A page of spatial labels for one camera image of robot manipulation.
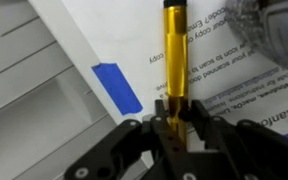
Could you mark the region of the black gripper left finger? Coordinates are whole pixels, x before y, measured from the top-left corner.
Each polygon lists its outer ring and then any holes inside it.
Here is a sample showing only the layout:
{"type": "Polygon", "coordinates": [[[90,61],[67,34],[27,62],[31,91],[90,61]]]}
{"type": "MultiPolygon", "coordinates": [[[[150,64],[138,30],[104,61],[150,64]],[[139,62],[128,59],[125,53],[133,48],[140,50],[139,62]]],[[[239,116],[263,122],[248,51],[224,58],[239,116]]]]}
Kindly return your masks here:
{"type": "Polygon", "coordinates": [[[149,121],[127,119],[90,148],[64,173],[64,180],[119,180],[145,151],[154,163],[143,180],[183,180],[183,144],[170,128],[162,100],[149,121]]]}

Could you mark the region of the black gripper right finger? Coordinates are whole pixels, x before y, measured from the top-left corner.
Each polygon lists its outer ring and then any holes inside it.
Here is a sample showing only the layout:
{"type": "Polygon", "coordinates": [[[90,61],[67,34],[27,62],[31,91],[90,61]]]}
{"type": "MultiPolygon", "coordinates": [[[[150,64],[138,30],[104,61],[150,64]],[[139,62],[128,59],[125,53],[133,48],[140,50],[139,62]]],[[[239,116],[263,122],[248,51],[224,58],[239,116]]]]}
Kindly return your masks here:
{"type": "Polygon", "coordinates": [[[189,155],[200,180],[288,180],[288,135],[254,121],[233,125],[194,100],[180,117],[193,124],[205,149],[189,155]]]}

